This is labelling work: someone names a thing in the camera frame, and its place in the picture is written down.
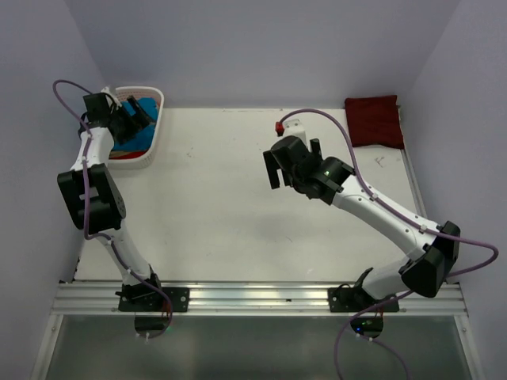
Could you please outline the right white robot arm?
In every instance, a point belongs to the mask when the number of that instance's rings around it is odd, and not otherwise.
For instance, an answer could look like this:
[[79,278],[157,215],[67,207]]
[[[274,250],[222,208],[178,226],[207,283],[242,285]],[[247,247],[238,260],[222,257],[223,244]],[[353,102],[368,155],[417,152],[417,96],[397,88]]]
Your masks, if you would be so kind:
[[330,292],[346,310],[372,310],[398,292],[413,291],[433,298],[459,254],[459,227],[440,226],[410,213],[379,193],[362,186],[356,170],[335,157],[323,158],[320,143],[289,135],[263,153],[271,188],[289,186],[308,199],[346,211],[392,241],[405,258],[381,268],[368,268],[351,287]]

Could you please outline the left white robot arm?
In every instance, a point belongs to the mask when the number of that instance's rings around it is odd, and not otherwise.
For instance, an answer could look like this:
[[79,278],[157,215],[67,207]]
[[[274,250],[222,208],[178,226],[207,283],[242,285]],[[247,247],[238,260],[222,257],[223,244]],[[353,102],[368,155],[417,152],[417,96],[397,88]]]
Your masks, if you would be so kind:
[[126,206],[109,171],[112,153],[146,153],[154,143],[159,106],[153,97],[118,100],[110,93],[88,93],[79,116],[81,146],[71,168],[57,184],[74,225],[87,240],[99,241],[122,278],[120,310],[160,311],[165,292],[142,257],[126,226]]

